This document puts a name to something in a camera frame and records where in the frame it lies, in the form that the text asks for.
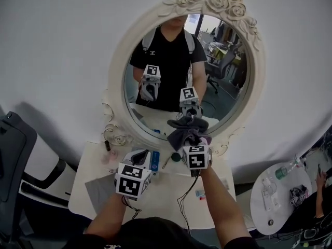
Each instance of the hand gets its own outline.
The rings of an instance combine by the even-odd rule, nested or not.
[[[317,189],[321,189],[325,186],[326,183],[326,173],[325,172],[321,172],[321,174],[319,172],[317,172],[317,178],[316,178],[316,184],[317,184]]]

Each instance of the backpack strap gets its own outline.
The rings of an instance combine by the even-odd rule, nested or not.
[[[187,45],[188,45],[188,49],[189,49],[189,54],[192,54],[192,52],[195,50],[195,41],[192,37],[192,34],[190,34],[189,32],[185,31],[185,37],[186,37],[186,41],[187,41]]]
[[[149,47],[154,39],[155,33],[156,33],[156,28],[149,31],[148,34],[146,34],[144,36],[144,38],[142,39],[143,51],[145,53],[146,53],[147,49],[149,49]]]

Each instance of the person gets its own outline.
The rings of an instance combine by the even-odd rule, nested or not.
[[[206,55],[200,42],[192,35],[195,49],[190,54],[185,37],[184,24],[187,16],[166,21],[156,28],[151,45],[144,51],[142,41],[136,46],[130,64],[133,77],[139,82],[147,64],[159,67],[161,83],[156,101],[146,101],[137,95],[136,104],[154,109],[179,112],[179,99],[182,88],[187,85],[188,70],[192,65],[192,85],[201,102],[206,91],[204,61]]]
[[[306,198],[294,210],[278,233],[289,233],[300,229],[313,228],[332,212],[332,186],[325,187],[326,173],[317,172],[317,192]]]
[[[224,249],[259,248],[244,224],[241,211],[209,165],[201,170],[207,206]],[[210,248],[166,219],[133,219],[122,225],[126,206],[122,196],[113,194],[92,221],[85,234],[69,240],[70,248]]]

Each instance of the gray cloth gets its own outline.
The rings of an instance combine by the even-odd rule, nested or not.
[[[115,193],[115,173],[85,183],[91,203],[98,214],[106,200]]]
[[[171,127],[176,128],[176,130],[167,137],[167,140],[175,151],[178,151],[185,141],[188,141],[190,145],[193,146],[200,143],[200,137],[205,138],[208,144],[212,141],[210,136],[203,134],[203,132],[208,129],[209,123],[201,118],[183,116],[179,120],[168,120],[167,123]]]

